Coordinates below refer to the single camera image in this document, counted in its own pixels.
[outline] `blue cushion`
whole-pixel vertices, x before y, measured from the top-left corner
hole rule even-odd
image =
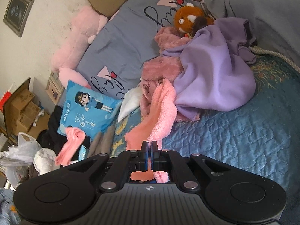
[[[119,111],[122,101],[68,82],[66,101],[58,133],[65,134],[66,127],[78,127],[92,139],[105,132]]]

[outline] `blue quilted blanket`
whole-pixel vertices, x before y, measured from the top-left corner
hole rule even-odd
[[[231,112],[206,111],[198,122],[175,123],[163,148],[201,153],[279,183],[288,194],[283,224],[300,217],[300,75],[274,56],[252,67],[256,94]],[[117,124],[112,156],[126,149],[124,134],[141,121],[134,111]]]

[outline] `blanket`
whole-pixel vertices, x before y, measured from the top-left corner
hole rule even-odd
[[[256,59],[247,48],[254,40],[248,20],[220,18],[189,43],[164,50],[164,56],[180,57],[184,68],[174,80],[178,111],[194,121],[199,109],[227,112],[247,103],[255,92],[247,65]]]

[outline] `framed photo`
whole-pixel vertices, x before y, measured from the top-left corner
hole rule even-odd
[[[9,0],[3,22],[22,37],[28,14],[34,0]]]
[[[58,101],[61,97],[61,94],[51,79],[48,80],[46,92],[47,92],[48,96],[50,97],[50,99],[53,101],[53,103],[55,105],[57,105]]]
[[[55,84],[56,88],[58,89],[59,93],[61,94],[64,91],[64,86],[61,84],[58,74],[51,72],[50,74],[50,80]]]

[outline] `wall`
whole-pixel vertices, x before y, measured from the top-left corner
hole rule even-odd
[[[0,19],[9,0],[0,0]],[[31,90],[42,106],[52,112],[54,104],[45,93],[51,55],[70,31],[70,20],[87,0],[35,0],[22,38],[0,21],[0,95],[12,83],[20,85],[31,77]]]

